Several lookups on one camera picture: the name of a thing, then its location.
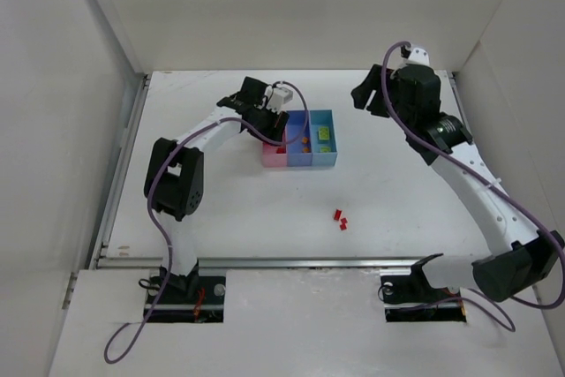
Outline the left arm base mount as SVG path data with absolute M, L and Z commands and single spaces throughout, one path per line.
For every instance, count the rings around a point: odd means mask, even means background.
M 226 277 L 172 275 L 148 321 L 151 323 L 223 322 Z

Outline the aluminium rail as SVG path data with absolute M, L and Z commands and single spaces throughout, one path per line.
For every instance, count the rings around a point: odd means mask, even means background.
M 136 89 L 127 87 L 120 112 L 115 143 L 107 168 L 102 197 L 88 247 L 85 269 L 96 269 L 107 248 L 117 216 L 125 176 L 132 148 L 139 128 L 140 118 L 150 86 L 151 74 L 140 74 Z
M 505 203 L 493 189 L 500 189 L 500 179 L 496 178 L 482 160 L 473 141 L 463 141 L 452 148 L 450 155 L 460 165 L 445 163 L 445 170 L 439 172 L 459 200 L 463 203 L 482 233 L 494 233 L 504 224 Z
M 357 258 L 202 258 L 200 268 L 225 269 L 286 269 L 286 268 L 409 268 L 419 257 L 357 257 Z M 93 269 L 157 268 L 160 258 L 101 257 Z

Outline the left aluminium rail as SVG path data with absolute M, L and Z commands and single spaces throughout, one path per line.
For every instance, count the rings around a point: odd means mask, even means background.
M 151 74 L 140 74 L 136 89 L 127 87 L 120 112 L 115 143 L 107 168 L 102 197 L 88 247 L 85 269 L 96 269 L 107 248 L 117 216 L 125 176 L 132 148 L 139 128 L 140 118 L 150 86 Z

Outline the red lego brick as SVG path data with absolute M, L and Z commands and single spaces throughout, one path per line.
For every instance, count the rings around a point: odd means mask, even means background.
M 333 214 L 334 221 L 340 221 L 343 215 L 343 211 L 341 209 L 337 209 Z

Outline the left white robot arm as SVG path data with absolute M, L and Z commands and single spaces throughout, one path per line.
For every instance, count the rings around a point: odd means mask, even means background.
M 271 145 L 283 143 L 289 114 L 283 106 L 293 92 L 246 77 L 240 89 L 217 102 L 210 115 L 176 139 L 153 145 L 144 195 L 150 220 L 162 233 L 166 253 L 159 270 L 159 290 L 191 298 L 198 290 L 198 259 L 193 238 L 180 228 L 196 212 L 204 195 L 206 155 L 247 131 Z

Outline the right aluminium rail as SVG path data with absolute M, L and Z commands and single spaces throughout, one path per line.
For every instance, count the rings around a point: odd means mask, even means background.
M 505 203 L 493 189 L 500 189 L 500 179 L 496 178 L 482 160 L 473 141 L 463 141 L 452 148 L 450 155 L 460 165 L 445 163 L 445 170 L 439 172 L 459 200 L 463 203 L 482 233 L 494 233 L 504 224 Z

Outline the pink container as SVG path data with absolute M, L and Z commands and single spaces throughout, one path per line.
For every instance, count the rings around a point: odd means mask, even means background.
M 285 149 L 285 153 L 278 155 L 275 152 L 278 147 L 283 147 Z M 261 163 L 265 168 L 286 168 L 288 165 L 286 146 L 273 146 L 268 143 L 263 143 Z

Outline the light blue container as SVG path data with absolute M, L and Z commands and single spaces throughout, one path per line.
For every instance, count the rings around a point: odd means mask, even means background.
M 330 140 L 318 140 L 317 130 L 320 126 L 327 126 L 331 131 Z M 310 133 L 313 152 L 313 167 L 334 167 L 337 159 L 336 136 L 331 109 L 316 109 L 310 111 Z M 320 146 L 330 146 L 331 153 L 322 154 Z

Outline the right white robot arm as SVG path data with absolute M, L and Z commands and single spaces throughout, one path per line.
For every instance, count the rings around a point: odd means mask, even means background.
M 356 109 L 397 117 L 408 144 L 454 191 L 486 241 L 486 257 L 436 253 L 407 275 L 383 278 L 390 304 L 428 303 L 448 287 L 480 290 L 492 301 L 514 298 L 564 262 L 564 240 L 515 207 L 487 168 L 462 121 L 441 111 L 441 80 L 428 66 L 395 71 L 374 65 L 351 92 Z

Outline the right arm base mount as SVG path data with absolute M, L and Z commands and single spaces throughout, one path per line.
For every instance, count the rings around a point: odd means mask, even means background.
M 441 257 L 436 253 L 410 266 L 408 274 L 381 274 L 378 297 L 385 305 L 388 323 L 466 322 L 461 291 L 435 289 L 426 280 L 423 267 Z

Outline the front aluminium rail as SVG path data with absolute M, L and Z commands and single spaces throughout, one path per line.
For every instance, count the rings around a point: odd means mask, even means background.
M 225 269 L 286 269 L 286 268 L 409 268 L 419 257 L 357 257 L 357 258 L 202 258 L 200 268 Z M 93 269 L 157 268 L 160 258 L 101 257 Z

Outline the dark blue container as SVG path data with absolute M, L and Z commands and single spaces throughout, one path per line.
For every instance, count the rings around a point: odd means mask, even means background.
M 309 125 L 304 126 L 306 113 L 303 110 L 289 111 L 289 120 L 286 124 L 286 146 L 288 156 L 288 167 L 309 167 L 313 164 L 313 152 Z M 302 138 L 308 138 L 309 142 L 303 144 Z M 302 153 L 302 147 L 308 147 L 309 153 Z

